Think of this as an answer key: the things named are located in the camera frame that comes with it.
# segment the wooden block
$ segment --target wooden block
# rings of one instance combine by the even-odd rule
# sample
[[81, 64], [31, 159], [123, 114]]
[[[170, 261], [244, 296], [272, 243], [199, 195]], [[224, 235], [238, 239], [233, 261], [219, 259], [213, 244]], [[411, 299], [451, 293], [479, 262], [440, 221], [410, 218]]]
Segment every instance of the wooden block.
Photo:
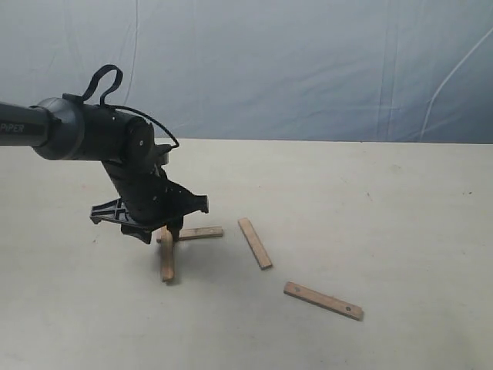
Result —
[[175, 277], [175, 256], [173, 237], [166, 227], [161, 228], [161, 278], [163, 283], [171, 282]]
[[247, 218], [242, 218], [238, 220], [238, 224], [240, 225], [246, 241], [248, 241], [248, 244], [250, 245], [253, 255], [257, 259], [260, 270], [265, 270], [269, 267], [272, 267], [272, 262], [270, 261], [269, 255], [263, 247], [260, 238], [255, 232], [255, 229], [253, 229], [253, 225], [250, 220], [248, 220]]
[[[224, 235], [223, 228], [221, 226], [214, 227], [198, 227], [196, 229], [182, 229], [179, 232], [179, 239], [181, 241], [190, 241], [192, 239], [203, 239], [206, 237], [222, 237]], [[161, 243], [161, 237], [157, 237], [157, 242]]]
[[340, 299], [334, 297], [329, 297], [328, 295], [321, 294], [318, 291], [312, 291], [311, 289], [302, 287], [301, 285], [290, 281], [284, 286], [284, 294], [311, 304], [315, 304], [316, 306], [326, 308], [332, 312], [337, 312], [338, 314], [353, 318], [354, 320], [361, 321], [363, 319], [363, 309], [361, 307], [341, 301]]

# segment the table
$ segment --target table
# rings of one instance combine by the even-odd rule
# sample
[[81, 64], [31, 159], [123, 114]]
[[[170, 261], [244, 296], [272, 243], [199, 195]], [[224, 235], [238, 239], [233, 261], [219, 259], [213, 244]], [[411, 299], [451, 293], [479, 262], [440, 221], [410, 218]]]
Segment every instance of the table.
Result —
[[169, 178], [210, 198], [185, 227], [225, 234], [182, 242], [171, 287], [157, 244], [89, 220], [100, 163], [0, 154], [0, 368], [491, 368], [493, 146], [182, 140]]

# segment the black cable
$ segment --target black cable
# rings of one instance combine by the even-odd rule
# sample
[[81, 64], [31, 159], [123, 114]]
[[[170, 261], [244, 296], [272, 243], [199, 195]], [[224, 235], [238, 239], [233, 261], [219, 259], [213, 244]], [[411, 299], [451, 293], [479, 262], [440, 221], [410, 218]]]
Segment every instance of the black cable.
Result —
[[169, 138], [175, 143], [175, 145], [171, 146], [171, 149], [175, 149], [175, 148], [179, 147], [179, 143], [178, 143], [178, 140], [176, 139], [176, 137], [162, 123], [156, 121], [155, 119], [153, 119], [148, 114], [145, 114], [144, 112], [140, 112], [139, 110], [130, 108], [128, 106], [113, 106], [113, 105], [111, 105], [111, 106], [106, 105], [106, 106], [108, 106], [109, 108], [113, 108], [113, 109], [128, 110], [128, 111], [136, 113], [136, 114], [138, 114], [144, 118], [147, 118], [149, 121], [153, 122], [159, 128], [161, 128], [169, 136]]

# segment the black robotic arm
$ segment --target black robotic arm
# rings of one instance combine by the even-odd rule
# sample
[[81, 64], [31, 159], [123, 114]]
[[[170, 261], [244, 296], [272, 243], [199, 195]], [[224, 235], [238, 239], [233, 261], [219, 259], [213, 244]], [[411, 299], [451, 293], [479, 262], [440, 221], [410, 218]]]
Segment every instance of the black robotic arm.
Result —
[[[116, 71], [115, 81], [99, 105], [85, 104], [111, 71]], [[92, 207], [91, 220], [120, 224], [123, 234], [146, 244], [154, 230], [167, 226], [176, 241], [185, 215], [209, 212], [207, 196], [168, 180], [162, 166], [179, 143], [166, 127], [136, 109], [105, 103], [121, 82], [122, 71], [106, 65], [82, 96], [63, 94], [30, 107], [0, 103], [0, 146], [31, 146], [47, 160], [100, 161], [120, 198]], [[143, 117], [161, 126], [174, 145], [156, 145], [153, 125]]]

